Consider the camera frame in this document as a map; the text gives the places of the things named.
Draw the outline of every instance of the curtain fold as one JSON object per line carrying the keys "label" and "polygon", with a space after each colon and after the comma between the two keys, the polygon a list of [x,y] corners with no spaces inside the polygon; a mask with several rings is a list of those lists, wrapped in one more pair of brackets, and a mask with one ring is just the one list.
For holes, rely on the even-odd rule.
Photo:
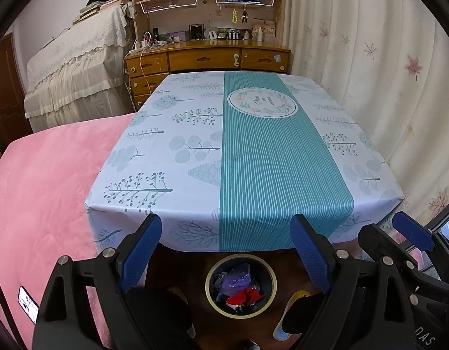
{"label": "curtain fold", "polygon": [[[292,74],[319,83],[385,158],[426,224],[449,203],[449,38],[420,0],[286,0]],[[392,215],[381,223],[391,228]]]}

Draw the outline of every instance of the door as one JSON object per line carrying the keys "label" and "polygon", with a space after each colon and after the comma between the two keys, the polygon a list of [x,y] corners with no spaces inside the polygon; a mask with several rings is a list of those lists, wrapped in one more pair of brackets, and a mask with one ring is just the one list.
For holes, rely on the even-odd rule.
{"label": "door", "polygon": [[0,42],[0,150],[32,134],[23,108],[24,93],[15,66],[12,33]]}

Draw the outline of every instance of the phone screen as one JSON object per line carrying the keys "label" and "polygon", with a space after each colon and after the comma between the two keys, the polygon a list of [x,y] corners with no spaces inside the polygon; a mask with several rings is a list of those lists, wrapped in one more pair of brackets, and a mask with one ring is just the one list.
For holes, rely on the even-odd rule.
{"label": "phone screen", "polygon": [[36,317],[38,316],[38,305],[30,297],[24,287],[19,288],[19,305],[22,307],[27,316],[36,323]]}

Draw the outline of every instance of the black cable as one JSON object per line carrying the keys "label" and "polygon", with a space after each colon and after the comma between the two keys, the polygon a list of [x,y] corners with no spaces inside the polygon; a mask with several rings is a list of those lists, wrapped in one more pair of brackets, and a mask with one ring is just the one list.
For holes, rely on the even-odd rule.
{"label": "black cable", "polygon": [[22,348],[22,350],[27,350],[27,346],[25,346],[25,343],[19,333],[19,330],[17,329],[17,325],[15,325],[14,318],[12,317],[11,310],[9,309],[9,305],[8,302],[6,301],[6,297],[4,296],[4,292],[1,289],[1,285],[0,285],[0,304],[2,311],[4,312],[4,316],[8,321],[11,332],[14,335],[15,341]]}

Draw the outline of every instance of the pink blanket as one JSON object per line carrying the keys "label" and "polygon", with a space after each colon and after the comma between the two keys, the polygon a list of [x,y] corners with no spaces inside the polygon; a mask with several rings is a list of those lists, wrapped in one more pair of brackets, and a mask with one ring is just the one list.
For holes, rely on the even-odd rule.
{"label": "pink blanket", "polygon": [[[133,115],[59,126],[13,142],[0,160],[0,284],[27,347],[33,322],[17,302],[24,286],[40,304],[57,259],[93,258],[84,210],[91,185]],[[104,344],[106,324],[89,294]],[[0,308],[0,318],[6,320]]]}

